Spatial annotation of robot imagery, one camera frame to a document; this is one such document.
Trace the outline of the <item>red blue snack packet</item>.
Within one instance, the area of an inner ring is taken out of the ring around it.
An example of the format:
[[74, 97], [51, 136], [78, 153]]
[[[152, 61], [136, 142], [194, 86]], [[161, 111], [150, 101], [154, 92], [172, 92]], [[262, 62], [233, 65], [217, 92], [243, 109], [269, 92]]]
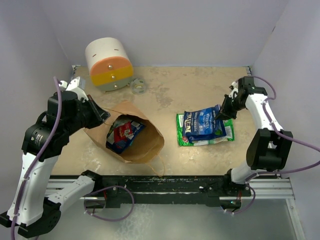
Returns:
[[133, 136], [133, 130], [132, 130], [130, 121], [114, 129], [114, 141], [116, 143], [126, 142], [132, 136]]

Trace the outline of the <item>blue white chips bag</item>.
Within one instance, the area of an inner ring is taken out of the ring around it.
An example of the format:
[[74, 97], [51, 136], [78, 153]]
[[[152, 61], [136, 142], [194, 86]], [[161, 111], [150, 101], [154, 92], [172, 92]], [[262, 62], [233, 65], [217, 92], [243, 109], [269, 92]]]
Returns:
[[215, 120], [219, 113], [220, 105], [204, 108], [197, 111], [185, 111], [183, 113], [182, 135], [184, 137], [192, 135], [206, 135], [221, 130], [224, 135], [226, 130], [223, 121]]

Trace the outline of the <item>brown paper bag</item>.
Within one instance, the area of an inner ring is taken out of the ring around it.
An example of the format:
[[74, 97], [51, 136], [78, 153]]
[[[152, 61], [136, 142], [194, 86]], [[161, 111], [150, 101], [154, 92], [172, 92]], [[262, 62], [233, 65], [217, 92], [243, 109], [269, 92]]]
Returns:
[[[104, 107], [103, 109], [110, 113], [110, 117], [102, 125], [84, 130], [94, 144], [121, 162], [144, 164], [159, 177], [164, 176], [166, 167], [160, 151], [165, 145], [165, 139], [155, 125], [130, 101], [123, 101], [112, 108]], [[107, 146], [107, 135], [111, 133], [113, 124], [124, 118], [141, 123], [145, 128], [127, 149], [117, 153]]]

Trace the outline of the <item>green white snack packet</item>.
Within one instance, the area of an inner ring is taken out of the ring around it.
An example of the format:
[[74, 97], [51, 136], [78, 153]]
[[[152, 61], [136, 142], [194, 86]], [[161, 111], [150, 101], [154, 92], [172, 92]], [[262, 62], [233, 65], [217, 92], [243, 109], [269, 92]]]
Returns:
[[235, 140], [234, 126], [231, 119], [224, 120], [224, 129], [226, 131], [226, 136], [211, 139], [211, 140], [200, 140], [189, 142], [188, 138], [183, 136], [183, 113], [176, 114], [176, 135], [178, 145], [181, 147], [192, 147], [192, 146], [205, 146], [214, 145], [221, 142], [233, 142]]

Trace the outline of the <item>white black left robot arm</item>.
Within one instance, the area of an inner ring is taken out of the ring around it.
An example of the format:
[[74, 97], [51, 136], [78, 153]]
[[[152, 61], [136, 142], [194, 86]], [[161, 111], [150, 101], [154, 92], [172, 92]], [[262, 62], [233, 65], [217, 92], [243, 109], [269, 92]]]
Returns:
[[12, 234], [18, 227], [17, 233], [26, 239], [38, 237], [49, 233], [80, 197], [101, 194], [101, 176], [86, 170], [62, 190], [45, 195], [52, 170], [70, 136], [82, 128], [98, 127], [109, 117], [90, 95], [54, 93], [47, 101], [47, 110], [25, 131], [17, 191], [10, 209], [0, 215], [0, 224], [10, 228]]

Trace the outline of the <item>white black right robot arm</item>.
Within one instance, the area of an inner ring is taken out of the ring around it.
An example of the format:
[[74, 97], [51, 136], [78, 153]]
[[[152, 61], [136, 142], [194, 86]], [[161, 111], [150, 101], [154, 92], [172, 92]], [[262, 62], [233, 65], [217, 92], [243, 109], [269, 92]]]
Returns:
[[287, 162], [292, 141], [290, 131], [285, 131], [276, 120], [264, 87], [255, 85], [253, 76], [244, 76], [233, 82], [231, 93], [224, 96], [216, 120], [236, 119], [240, 110], [249, 110], [256, 133], [246, 151], [245, 161], [240, 166], [230, 169], [230, 179], [222, 183], [222, 190], [228, 196], [235, 195], [240, 185], [249, 181], [251, 175], [260, 172], [282, 170]]

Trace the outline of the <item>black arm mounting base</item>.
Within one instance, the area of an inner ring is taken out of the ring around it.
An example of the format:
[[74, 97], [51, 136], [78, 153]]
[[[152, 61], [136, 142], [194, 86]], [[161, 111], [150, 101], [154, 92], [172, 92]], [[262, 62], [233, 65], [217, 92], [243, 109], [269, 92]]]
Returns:
[[105, 201], [107, 208], [122, 204], [205, 205], [239, 208], [240, 198], [251, 196], [249, 188], [225, 175], [103, 175], [90, 197]]

